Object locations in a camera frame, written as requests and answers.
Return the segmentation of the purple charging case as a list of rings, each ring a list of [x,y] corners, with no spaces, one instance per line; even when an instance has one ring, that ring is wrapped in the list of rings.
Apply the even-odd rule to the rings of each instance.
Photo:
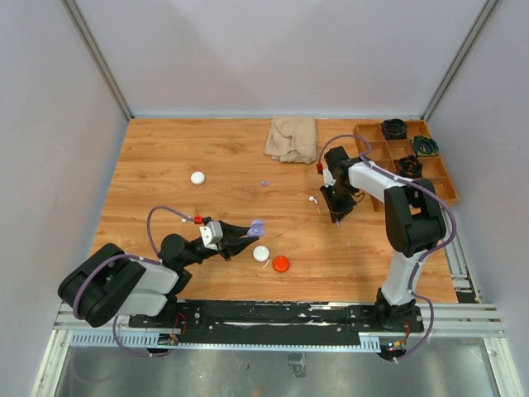
[[[265,235],[265,222],[261,219],[254,219],[246,233],[248,237],[263,237]]]

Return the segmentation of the white charging case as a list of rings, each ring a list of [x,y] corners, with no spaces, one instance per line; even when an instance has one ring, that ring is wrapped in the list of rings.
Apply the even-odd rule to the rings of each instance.
[[[266,262],[270,253],[266,246],[256,246],[252,252],[253,259],[259,263]]]
[[[206,181],[206,175],[201,171],[195,171],[191,174],[190,181],[194,185],[202,185]]]

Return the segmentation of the orange earbud charging case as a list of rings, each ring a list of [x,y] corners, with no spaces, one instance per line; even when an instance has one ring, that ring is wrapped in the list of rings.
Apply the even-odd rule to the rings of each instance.
[[[273,259],[272,265],[276,271],[283,273],[289,269],[290,261],[286,256],[276,256]]]

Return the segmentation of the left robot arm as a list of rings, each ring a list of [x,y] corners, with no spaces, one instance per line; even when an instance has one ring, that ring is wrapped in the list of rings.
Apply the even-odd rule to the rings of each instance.
[[[177,317],[174,302],[192,278],[186,267],[213,256],[231,260],[264,235],[265,224],[256,219],[239,227],[205,218],[199,231],[192,241],[169,234],[156,259],[108,243],[63,279],[58,296],[76,319],[93,328],[122,315],[143,315],[159,327],[168,327]]]

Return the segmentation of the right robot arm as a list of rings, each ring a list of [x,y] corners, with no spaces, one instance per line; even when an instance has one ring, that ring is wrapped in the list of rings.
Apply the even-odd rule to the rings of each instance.
[[[385,231],[393,256],[383,286],[377,291],[373,312],[366,320],[385,331],[421,332],[417,317],[417,278],[427,256],[446,235],[441,200],[428,179],[404,178],[363,156],[350,157],[342,146],[331,148],[317,165],[323,176],[320,188],[331,221],[341,222],[366,193],[384,206]]]

